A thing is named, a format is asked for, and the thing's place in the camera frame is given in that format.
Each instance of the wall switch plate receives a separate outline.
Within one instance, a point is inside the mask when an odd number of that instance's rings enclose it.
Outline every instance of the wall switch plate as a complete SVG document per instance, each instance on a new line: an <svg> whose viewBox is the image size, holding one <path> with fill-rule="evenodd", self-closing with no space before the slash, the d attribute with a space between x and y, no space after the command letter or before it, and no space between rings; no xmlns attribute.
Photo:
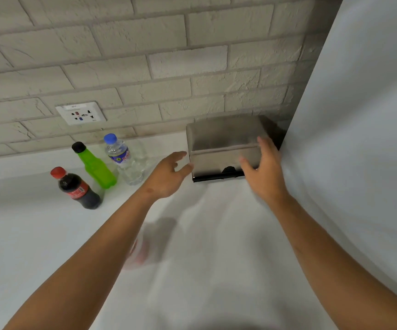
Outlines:
<svg viewBox="0 0 397 330"><path fill-rule="evenodd" d="M69 125L106 121L96 102L57 106L56 110Z"/></svg>

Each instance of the dark liquid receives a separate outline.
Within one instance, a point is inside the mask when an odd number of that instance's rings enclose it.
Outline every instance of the dark liquid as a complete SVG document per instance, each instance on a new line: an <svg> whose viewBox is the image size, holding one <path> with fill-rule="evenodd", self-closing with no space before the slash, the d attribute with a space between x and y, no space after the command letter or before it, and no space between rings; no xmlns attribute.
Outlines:
<svg viewBox="0 0 397 330"><path fill-rule="evenodd" d="M82 179L75 174L67 174L59 180L58 186L61 191L66 193L73 192L81 185ZM79 202L85 209L96 209L102 204L101 197L88 187L87 193L78 199L74 199Z"/></svg>

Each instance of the red bottle cap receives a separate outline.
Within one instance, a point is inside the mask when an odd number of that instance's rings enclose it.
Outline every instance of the red bottle cap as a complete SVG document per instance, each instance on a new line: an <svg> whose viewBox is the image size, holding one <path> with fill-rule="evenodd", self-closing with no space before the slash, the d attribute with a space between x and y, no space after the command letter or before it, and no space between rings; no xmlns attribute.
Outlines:
<svg viewBox="0 0 397 330"><path fill-rule="evenodd" d="M64 177L66 175L66 173L67 172L64 170L63 167L55 167L50 172L50 174L53 176L53 178L56 178L56 179L61 179L62 177Z"/></svg>

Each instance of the clear water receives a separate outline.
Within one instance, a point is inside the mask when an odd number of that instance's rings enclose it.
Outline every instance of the clear water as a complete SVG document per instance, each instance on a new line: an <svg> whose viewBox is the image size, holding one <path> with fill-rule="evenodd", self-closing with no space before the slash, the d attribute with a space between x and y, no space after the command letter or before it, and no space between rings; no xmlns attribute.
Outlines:
<svg viewBox="0 0 397 330"><path fill-rule="evenodd" d="M113 145L107 145L105 152L110 157L117 157L124 154L128 149L126 144L122 140L117 140ZM114 158L116 166L118 166L119 175L124 178L124 181L128 185L137 185L143 180L143 169L139 162L137 162L131 153L127 154L128 157L121 163L118 163Z"/></svg>

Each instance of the green bottle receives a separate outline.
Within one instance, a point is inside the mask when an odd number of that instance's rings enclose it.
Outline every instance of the green bottle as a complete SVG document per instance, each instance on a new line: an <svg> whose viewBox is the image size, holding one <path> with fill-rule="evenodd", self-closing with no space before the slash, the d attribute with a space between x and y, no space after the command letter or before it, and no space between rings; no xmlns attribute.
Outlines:
<svg viewBox="0 0 397 330"><path fill-rule="evenodd" d="M85 171L88 172L103 189L107 189L116 184L117 179L110 169L107 168L100 158L93 155L82 142L78 141L74 143L72 149L84 163Z"/></svg>

